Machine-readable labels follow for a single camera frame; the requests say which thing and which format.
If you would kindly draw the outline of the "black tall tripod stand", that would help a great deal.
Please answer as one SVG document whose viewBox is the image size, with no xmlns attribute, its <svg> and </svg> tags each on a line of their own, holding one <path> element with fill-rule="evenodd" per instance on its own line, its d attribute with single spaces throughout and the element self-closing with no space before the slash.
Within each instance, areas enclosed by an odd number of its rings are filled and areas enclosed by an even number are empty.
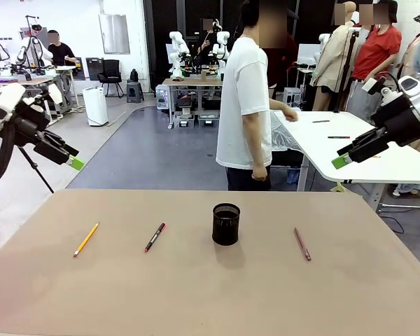
<svg viewBox="0 0 420 336">
<path fill-rule="evenodd" d="M 351 61 L 351 56 L 352 56 L 352 52 L 354 49 L 354 45 L 356 42 L 356 38 L 359 37 L 359 32 L 360 32 L 360 28 L 359 27 L 352 27 L 349 29 L 349 33 L 350 35 L 350 41 L 349 41 L 349 49 L 346 55 L 346 61 L 344 63 L 344 67 L 343 67 L 343 71 L 342 71 L 342 77 L 341 77 L 341 82 L 339 84 L 339 92 L 338 92 L 338 96 L 337 96 L 337 100 L 333 109 L 334 113 L 339 113 L 340 112 L 340 101 L 342 98 L 342 93 L 344 90 L 344 85 L 347 81 L 347 75 L 349 74 L 349 68 L 350 68 L 350 61 Z"/>
</svg>

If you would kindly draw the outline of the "person in white t-shirt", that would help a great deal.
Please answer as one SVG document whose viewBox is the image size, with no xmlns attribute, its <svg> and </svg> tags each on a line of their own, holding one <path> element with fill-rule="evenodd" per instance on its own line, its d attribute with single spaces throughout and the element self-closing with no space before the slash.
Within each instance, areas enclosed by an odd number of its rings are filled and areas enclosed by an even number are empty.
<svg viewBox="0 0 420 336">
<path fill-rule="evenodd" d="M 218 123 L 216 162 L 225 168 L 230 191 L 268 191 L 271 188 L 272 127 L 268 59 L 264 49 L 286 44 L 287 6 L 284 0 L 244 0 L 241 36 L 227 59 Z M 242 116 L 259 113 L 261 147 L 268 178 L 252 179 L 253 159 L 244 136 Z"/>
</svg>

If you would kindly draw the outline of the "brown background work table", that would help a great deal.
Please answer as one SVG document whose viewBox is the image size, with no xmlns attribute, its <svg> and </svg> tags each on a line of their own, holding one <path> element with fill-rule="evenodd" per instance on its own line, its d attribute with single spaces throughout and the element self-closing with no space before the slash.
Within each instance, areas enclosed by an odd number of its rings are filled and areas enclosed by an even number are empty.
<svg viewBox="0 0 420 336">
<path fill-rule="evenodd" d="M 215 126 L 220 115 L 222 84 L 218 78 L 165 79 L 162 85 L 168 85 L 170 91 L 168 129 L 193 127 L 195 123 L 200 127 Z"/>
</svg>

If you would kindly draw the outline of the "white air purifier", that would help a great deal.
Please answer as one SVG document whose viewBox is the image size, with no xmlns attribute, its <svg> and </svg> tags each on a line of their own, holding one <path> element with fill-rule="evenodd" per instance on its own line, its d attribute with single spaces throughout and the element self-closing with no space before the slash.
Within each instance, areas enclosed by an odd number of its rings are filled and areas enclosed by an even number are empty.
<svg viewBox="0 0 420 336">
<path fill-rule="evenodd" d="M 87 122 L 91 127 L 105 126 L 109 122 L 106 98 L 102 87 L 87 87 L 83 89 L 83 99 Z"/>
</svg>

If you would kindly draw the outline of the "mannequin in dark red top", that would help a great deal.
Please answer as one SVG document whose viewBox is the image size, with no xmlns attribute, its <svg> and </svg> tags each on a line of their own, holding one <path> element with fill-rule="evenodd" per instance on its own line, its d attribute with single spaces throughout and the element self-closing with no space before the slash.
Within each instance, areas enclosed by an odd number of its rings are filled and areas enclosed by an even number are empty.
<svg viewBox="0 0 420 336">
<path fill-rule="evenodd" d="M 272 90 L 272 98 L 276 99 L 277 92 L 286 84 L 288 69 L 298 58 L 298 47 L 293 37 L 287 33 L 285 48 L 266 48 L 264 51 L 268 59 L 268 87 Z"/>
</svg>

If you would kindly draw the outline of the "mannequin with bucket hat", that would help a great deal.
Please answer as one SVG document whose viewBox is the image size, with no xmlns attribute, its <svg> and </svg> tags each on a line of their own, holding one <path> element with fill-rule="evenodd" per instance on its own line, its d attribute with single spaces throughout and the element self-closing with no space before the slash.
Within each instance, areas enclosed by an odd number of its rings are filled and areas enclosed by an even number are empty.
<svg viewBox="0 0 420 336">
<path fill-rule="evenodd" d="M 420 79 L 420 3 L 408 0 L 398 13 L 398 28 L 402 32 L 401 60 L 397 78 L 412 76 Z"/>
</svg>

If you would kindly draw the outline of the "black red marker pen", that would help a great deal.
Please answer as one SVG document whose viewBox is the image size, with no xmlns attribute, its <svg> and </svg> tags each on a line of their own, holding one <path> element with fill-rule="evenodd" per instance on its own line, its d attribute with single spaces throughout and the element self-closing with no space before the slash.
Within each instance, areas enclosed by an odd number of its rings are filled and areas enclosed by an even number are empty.
<svg viewBox="0 0 420 336">
<path fill-rule="evenodd" d="M 159 228 L 156 230 L 155 234 L 150 238 L 150 241 L 147 243 L 144 252 L 147 253 L 151 247 L 154 245 L 155 241 L 157 240 L 157 238 L 160 236 L 160 234 L 162 233 L 162 231 L 165 229 L 166 224 L 165 222 L 162 222 L 159 226 Z"/>
</svg>

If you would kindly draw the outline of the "person in black shirt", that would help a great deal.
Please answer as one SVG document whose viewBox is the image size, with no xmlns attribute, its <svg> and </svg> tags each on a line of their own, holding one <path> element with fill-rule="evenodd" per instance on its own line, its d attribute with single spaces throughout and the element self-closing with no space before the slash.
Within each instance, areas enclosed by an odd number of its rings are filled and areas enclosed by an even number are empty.
<svg viewBox="0 0 420 336">
<path fill-rule="evenodd" d="M 52 53 L 52 63 L 57 67 L 75 66 L 76 58 L 70 47 L 60 41 L 60 35 L 55 30 L 48 31 L 48 51 Z"/>
</svg>

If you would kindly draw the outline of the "black mesh pen holder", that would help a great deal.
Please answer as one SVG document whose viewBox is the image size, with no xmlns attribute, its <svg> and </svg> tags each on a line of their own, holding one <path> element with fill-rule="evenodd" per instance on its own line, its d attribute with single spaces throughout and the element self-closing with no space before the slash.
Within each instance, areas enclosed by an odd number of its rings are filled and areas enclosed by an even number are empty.
<svg viewBox="0 0 420 336">
<path fill-rule="evenodd" d="M 231 203 L 220 203 L 213 208 L 212 239 L 221 246 L 231 246 L 239 238 L 240 209 Z"/>
</svg>

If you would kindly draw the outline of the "person's right forearm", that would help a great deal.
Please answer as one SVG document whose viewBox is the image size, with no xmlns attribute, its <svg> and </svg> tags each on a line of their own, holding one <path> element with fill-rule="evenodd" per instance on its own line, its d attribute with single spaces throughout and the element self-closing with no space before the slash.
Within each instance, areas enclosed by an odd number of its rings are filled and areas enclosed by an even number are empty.
<svg viewBox="0 0 420 336">
<path fill-rule="evenodd" d="M 244 136 L 248 144 L 252 159 L 253 168 L 259 169 L 265 167 L 263 160 L 263 152 L 261 147 L 261 122 L 260 114 L 252 113 L 242 116 L 242 123 L 244 128 Z"/>
</svg>

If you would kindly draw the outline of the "dark red pen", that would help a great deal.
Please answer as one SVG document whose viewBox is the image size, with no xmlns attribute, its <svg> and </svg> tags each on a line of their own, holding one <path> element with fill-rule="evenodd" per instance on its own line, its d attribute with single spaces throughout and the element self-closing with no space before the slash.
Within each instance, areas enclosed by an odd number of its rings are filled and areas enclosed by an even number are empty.
<svg viewBox="0 0 420 336">
<path fill-rule="evenodd" d="M 309 253 L 309 250 L 304 243 L 304 240 L 303 240 L 303 238 L 300 234 L 300 231 L 296 227 L 294 228 L 294 235 L 295 235 L 295 238 L 297 239 L 297 243 L 298 243 L 298 245 L 300 247 L 300 250 L 301 250 L 303 256 L 305 257 L 306 261 L 311 261 L 312 257 Z"/>
</svg>

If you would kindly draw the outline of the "grey wall panel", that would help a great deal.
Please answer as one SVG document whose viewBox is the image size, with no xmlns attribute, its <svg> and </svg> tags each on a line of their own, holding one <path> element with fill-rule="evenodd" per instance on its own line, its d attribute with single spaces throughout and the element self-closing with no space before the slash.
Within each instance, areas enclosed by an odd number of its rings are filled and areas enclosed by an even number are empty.
<svg viewBox="0 0 420 336">
<path fill-rule="evenodd" d="M 99 14 L 99 24 L 105 54 L 130 54 L 127 18 L 125 15 Z"/>
</svg>

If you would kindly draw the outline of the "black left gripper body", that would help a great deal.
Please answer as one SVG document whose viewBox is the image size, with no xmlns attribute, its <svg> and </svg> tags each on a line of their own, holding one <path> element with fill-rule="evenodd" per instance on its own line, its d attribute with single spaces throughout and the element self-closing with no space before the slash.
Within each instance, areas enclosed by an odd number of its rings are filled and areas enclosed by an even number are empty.
<svg viewBox="0 0 420 336">
<path fill-rule="evenodd" d="M 38 105 L 18 103 L 11 120 L 15 125 L 15 144 L 25 146 L 46 141 L 43 131 L 47 130 L 50 123 L 48 114 Z"/>
</svg>

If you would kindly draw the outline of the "yellow pencil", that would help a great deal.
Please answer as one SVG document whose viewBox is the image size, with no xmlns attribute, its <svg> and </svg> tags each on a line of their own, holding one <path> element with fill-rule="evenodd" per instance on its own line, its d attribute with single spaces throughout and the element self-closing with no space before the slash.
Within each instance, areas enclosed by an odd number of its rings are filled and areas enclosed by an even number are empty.
<svg viewBox="0 0 420 336">
<path fill-rule="evenodd" d="M 83 250 L 84 246 L 88 243 L 88 241 L 93 236 L 93 234 L 96 232 L 96 230 L 97 230 L 98 227 L 99 227 L 99 222 L 97 222 L 93 226 L 93 228 L 91 229 L 91 231 L 88 232 L 87 236 L 81 242 L 81 244 L 79 245 L 79 247 L 75 250 L 75 252 L 73 253 L 73 257 L 74 258 L 76 258 L 79 255 L 79 253 Z"/>
</svg>

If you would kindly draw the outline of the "grey plastic stool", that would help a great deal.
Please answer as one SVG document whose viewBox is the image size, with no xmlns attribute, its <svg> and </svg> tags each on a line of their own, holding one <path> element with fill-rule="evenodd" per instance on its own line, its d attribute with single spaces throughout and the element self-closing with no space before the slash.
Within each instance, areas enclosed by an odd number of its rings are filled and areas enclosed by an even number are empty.
<svg viewBox="0 0 420 336">
<path fill-rule="evenodd" d="M 126 86 L 127 103 L 141 103 L 144 100 L 144 94 L 140 82 L 128 80 Z"/>
</svg>

